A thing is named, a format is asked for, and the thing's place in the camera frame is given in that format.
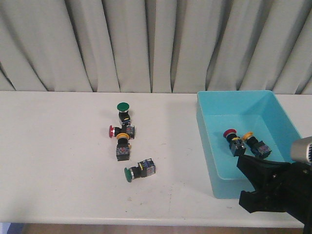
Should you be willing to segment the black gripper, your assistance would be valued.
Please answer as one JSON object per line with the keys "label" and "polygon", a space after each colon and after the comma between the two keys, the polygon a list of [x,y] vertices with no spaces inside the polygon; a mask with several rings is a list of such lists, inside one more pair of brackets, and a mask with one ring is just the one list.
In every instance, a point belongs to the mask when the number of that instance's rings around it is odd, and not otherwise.
{"label": "black gripper", "polygon": [[238,157],[237,168],[255,189],[273,182],[273,191],[241,191],[239,205],[249,213],[286,212],[303,224],[312,223],[312,169],[306,163]]}

